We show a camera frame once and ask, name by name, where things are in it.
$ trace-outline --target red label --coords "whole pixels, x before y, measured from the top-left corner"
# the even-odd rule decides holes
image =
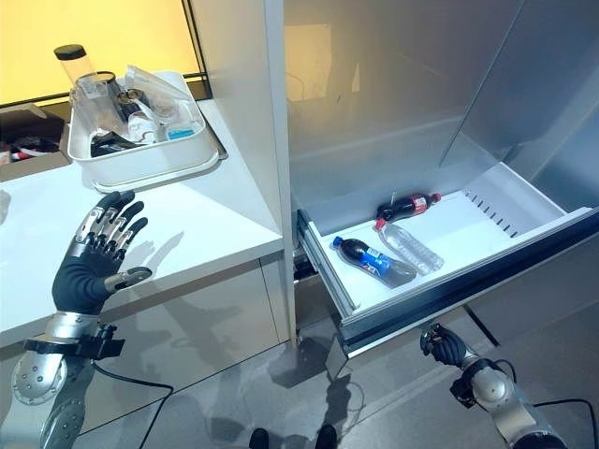
[[[414,215],[418,215],[427,209],[427,200],[424,196],[414,195],[411,198],[414,205]]]

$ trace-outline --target black cable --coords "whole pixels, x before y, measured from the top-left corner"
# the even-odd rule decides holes
[[[500,358],[499,360],[495,360],[493,363],[495,365],[497,365],[498,363],[505,363],[509,365],[509,368],[512,370],[512,380],[514,381],[514,384],[518,383],[518,378],[516,377],[516,369],[514,368],[514,365],[512,365],[512,362],[510,362],[509,360],[505,360],[504,358]]]
[[[539,402],[538,404],[534,404],[534,407],[544,407],[546,405],[558,405],[564,404],[566,402],[581,402],[583,404],[587,404],[589,407],[589,413],[591,414],[591,425],[592,425],[592,438],[594,442],[595,449],[599,449],[599,436],[597,436],[597,418],[595,417],[595,410],[593,409],[590,402],[586,399],[580,398],[570,398],[570,399],[562,399],[562,400],[551,400],[549,402]]]
[[[165,402],[167,401],[168,398],[170,398],[170,395],[172,395],[174,393],[175,388],[172,385],[156,384],[154,382],[141,381],[139,379],[131,379],[130,377],[125,377],[125,376],[120,376],[119,374],[114,374],[110,371],[106,371],[105,369],[99,367],[95,363],[94,360],[92,360],[92,367],[94,367],[94,369],[96,371],[98,371],[99,373],[104,374],[105,376],[109,376],[112,379],[116,379],[117,381],[124,381],[124,382],[129,382],[131,384],[138,384],[138,385],[145,385],[145,386],[156,386],[158,388],[166,388],[167,390],[169,390],[168,394],[166,396],[164,396],[162,398],[162,400],[160,401],[160,405],[158,406],[156,413],[153,414],[152,422],[150,423],[150,426],[148,427],[148,430],[146,431],[146,434],[143,436],[143,440],[141,441],[141,444],[139,445],[139,449],[141,449],[143,447],[143,445],[145,444],[146,440],[148,439],[148,435],[150,435],[150,432],[152,431],[153,423],[156,422],[156,418],[158,417],[158,414],[160,414],[160,411],[162,410],[162,406],[165,405]]]

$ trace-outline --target white tray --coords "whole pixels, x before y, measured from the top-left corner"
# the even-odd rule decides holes
[[[157,72],[155,75],[189,93],[181,74]],[[200,127],[193,136],[91,157],[89,135],[79,117],[73,113],[68,155],[81,165],[100,192],[135,188],[132,187],[134,185],[141,187],[198,173],[216,164],[218,150],[212,144],[199,110],[197,116]]]

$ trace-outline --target ventilation slot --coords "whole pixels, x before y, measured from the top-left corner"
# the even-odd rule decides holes
[[[489,217],[498,227],[500,227],[505,234],[507,234],[511,239],[518,235],[518,230],[514,228],[512,224],[510,224],[505,217],[503,217],[502,213],[499,210],[493,208],[493,205],[490,204],[485,198],[482,196],[475,194],[472,191],[464,191],[464,194],[472,203],[477,206],[485,215]]]

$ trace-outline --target black robotic glove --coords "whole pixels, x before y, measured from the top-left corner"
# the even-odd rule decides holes
[[[432,354],[437,362],[458,368],[461,368],[467,356],[474,355],[460,337],[438,323],[422,333],[420,349],[424,355]]]
[[[131,191],[113,192],[87,214],[54,278],[52,296],[58,311],[98,315],[110,295],[152,275],[146,267],[118,272],[131,241],[148,223],[144,217],[127,228],[143,210],[138,201],[121,213],[134,198]]]

